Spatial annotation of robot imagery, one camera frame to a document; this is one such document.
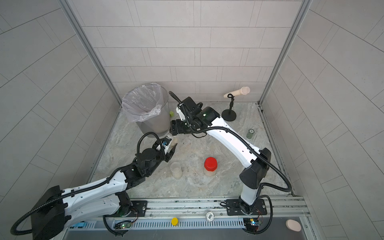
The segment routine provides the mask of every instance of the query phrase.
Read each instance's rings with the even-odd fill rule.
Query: red cap jar
[[[204,162],[204,174],[208,177],[212,177],[216,174],[217,161],[213,157],[209,157]]]

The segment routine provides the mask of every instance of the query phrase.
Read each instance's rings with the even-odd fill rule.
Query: yellow cap
[[[172,218],[171,223],[172,223],[173,226],[176,226],[178,224],[178,222],[179,222],[179,220],[177,218],[175,218],[175,217]]]

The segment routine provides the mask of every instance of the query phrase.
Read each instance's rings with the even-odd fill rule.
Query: marble floor
[[[221,113],[229,108],[229,103],[204,103],[203,108],[205,106],[210,106]],[[175,112],[175,108],[176,103],[169,103],[171,111]],[[248,141],[258,148],[266,147],[271,150],[257,105],[235,103],[233,110],[237,113],[237,119],[228,124],[243,137],[249,129],[254,129],[255,134]],[[107,177],[115,168],[131,163],[135,157],[137,141],[142,134],[136,123],[128,123],[124,113],[120,113],[92,181]],[[179,134],[177,138],[178,145],[172,159],[168,163],[162,162],[145,182],[129,189],[127,192],[130,198],[238,197],[240,195],[243,184],[239,174],[244,167],[226,147],[209,135],[197,139],[190,134]],[[141,144],[141,151],[151,147],[153,143],[153,138],[145,138]],[[218,168],[214,177],[204,175],[204,161],[207,157],[217,159]],[[172,177],[169,166],[173,162],[179,162],[182,166],[183,176],[179,180]],[[271,162],[278,167],[273,154]],[[285,187],[283,180],[271,169],[263,181]],[[286,193],[265,187],[262,194],[285,195]]]

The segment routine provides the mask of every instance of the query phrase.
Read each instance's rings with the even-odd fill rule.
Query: wire mesh trash can
[[[136,122],[142,133],[162,136],[169,131],[168,91],[157,83],[132,89],[123,97],[121,106],[128,121]]]

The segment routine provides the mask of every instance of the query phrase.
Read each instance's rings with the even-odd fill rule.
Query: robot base
[[[228,216],[235,216],[235,215],[246,215],[244,214],[240,209],[239,199],[226,199],[226,204],[231,206],[227,207],[227,214]],[[258,209],[261,213],[261,215],[266,215],[266,207],[265,202],[263,199],[257,199],[255,203],[255,208]],[[257,210],[255,210],[252,215],[258,215],[259,213]]]

